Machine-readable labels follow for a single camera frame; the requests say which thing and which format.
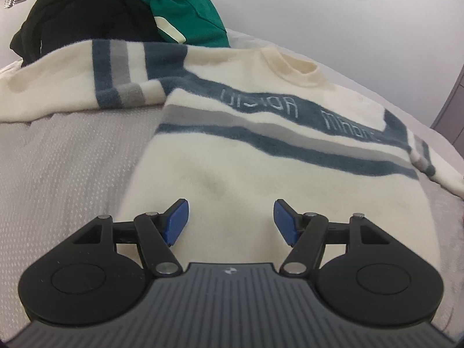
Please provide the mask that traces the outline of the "cream blue striped sweater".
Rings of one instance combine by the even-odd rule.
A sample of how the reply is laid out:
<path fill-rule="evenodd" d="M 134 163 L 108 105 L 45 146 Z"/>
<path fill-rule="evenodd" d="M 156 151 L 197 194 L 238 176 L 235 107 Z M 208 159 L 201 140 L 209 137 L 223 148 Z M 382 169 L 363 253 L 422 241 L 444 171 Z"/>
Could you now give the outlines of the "cream blue striped sweater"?
<path fill-rule="evenodd" d="M 274 47 L 206 48 L 95 39 L 1 76 L 1 121 L 154 106 L 156 128 L 117 217 L 190 203 L 175 245 L 190 262 L 279 262 L 274 201 L 337 221 L 364 213 L 436 268 L 426 181 L 463 176 L 383 106 Z"/>

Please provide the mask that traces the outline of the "green garment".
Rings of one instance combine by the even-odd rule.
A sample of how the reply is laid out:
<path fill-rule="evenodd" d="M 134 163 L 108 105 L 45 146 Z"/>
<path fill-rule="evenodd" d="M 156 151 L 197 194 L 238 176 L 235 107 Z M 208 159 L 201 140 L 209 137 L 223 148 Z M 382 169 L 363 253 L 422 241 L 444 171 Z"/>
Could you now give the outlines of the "green garment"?
<path fill-rule="evenodd" d="M 172 43 L 228 47 L 220 15 L 211 0 L 142 0 L 151 10 L 161 37 Z"/>

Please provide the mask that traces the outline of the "black garment pile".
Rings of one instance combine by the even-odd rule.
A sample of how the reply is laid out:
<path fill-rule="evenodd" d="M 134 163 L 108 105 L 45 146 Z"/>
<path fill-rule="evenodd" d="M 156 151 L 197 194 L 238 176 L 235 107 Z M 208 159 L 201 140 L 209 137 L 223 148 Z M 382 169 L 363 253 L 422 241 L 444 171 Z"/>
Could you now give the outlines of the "black garment pile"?
<path fill-rule="evenodd" d="M 12 37 L 10 50 L 25 67 L 64 46 L 90 39 L 164 40 L 142 0 L 36 0 Z"/>

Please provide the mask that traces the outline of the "grey bed cover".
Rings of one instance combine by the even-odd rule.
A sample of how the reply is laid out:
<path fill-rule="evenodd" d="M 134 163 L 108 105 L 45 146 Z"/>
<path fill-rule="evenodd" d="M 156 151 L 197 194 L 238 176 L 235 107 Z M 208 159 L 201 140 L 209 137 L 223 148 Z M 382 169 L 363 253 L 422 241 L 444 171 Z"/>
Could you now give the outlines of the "grey bed cover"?
<path fill-rule="evenodd" d="M 231 49 L 273 47 L 239 34 L 233 34 L 232 42 Z M 329 82 L 383 106 L 450 164 L 433 143 L 429 128 L 346 77 L 317 65 Z M 17 286 L 31 263 L 98 215 L 111 215 L 118 222 L 138 216 L 118 220 L 117 213 L 156 119 L 155 107 L 146 106 L 130 112 L 59 112 L 28 123 L 1 121 L 2 338 L 15 336 L 28 323 Z M 444 298 L 434 324 L 457 336 L 463 332 L 463 194 L 456 196 L 431 181 L 425 182 L 424 191 L 441 254 L 441 267 L 435 268 L 444 280 Z"/>

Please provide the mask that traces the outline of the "grey wardrobe door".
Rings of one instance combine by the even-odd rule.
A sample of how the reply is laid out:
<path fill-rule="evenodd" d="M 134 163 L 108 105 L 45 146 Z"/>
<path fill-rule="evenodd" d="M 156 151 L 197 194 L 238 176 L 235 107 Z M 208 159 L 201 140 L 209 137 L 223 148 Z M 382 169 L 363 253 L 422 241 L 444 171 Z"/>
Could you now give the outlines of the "grey wardrobe door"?
<path fill-rule="evenodd" d="M 460 155 L 464 148 L 464 69 L 431 126 L 445 137 Z"/>

